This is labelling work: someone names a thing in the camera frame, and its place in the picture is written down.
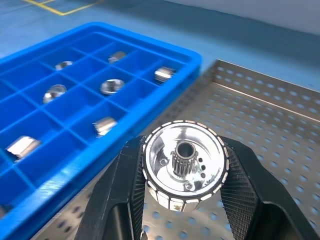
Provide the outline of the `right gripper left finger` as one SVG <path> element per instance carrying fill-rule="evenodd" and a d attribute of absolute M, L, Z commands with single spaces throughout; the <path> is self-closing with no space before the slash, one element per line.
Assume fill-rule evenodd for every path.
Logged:
<path fill-rule="evenodd" d="M 127 141 L 97 181 L 74 240 L 141 240 L 144 141 L 143 135 Z"/>

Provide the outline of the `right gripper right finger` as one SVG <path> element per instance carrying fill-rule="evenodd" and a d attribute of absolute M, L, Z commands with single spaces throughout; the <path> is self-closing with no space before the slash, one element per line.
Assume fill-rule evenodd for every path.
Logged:
<path fill-rule="evenodd" d="M 229 155 L 221 201 L 234 240 L 319 240 L 290 193 L 243 143 L 222 138 Z"/>

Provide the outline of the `blue compartment tray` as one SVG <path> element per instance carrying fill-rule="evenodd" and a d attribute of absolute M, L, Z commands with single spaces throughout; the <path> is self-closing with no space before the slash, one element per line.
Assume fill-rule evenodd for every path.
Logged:
<path fill-rule="evenodd" d="M 118 51 L 126 57 L 113 64 Z M 63 61 L 73 64 L 63 70 Z M 90 22 L 0 59 L 0 240 L 29 240 L 198 77 L 202 57 L 189 49 Z M 163 84 L 160 67 L 175 69 Z M 112 95 L 101 84 L 120 79 Z M 49 103 L 54 85 L 67 92 Z M 97 137 L 94 122 L 117 121 Z M 16 159 L 6 148 L 21 136 L 41 145 Z"/>

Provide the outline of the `perforated metal tray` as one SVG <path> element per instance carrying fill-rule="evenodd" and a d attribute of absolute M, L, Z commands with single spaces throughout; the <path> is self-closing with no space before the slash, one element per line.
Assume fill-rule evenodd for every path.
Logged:
<path fill-rule="evenodd" d="M 320 237 L 320 92 L 218 60 L 145 130 L 194 120 L 242 142 L 281 182 Z M 234 240 L 219 194 L 191 213 L 145 195 L 148 240 Z"/>

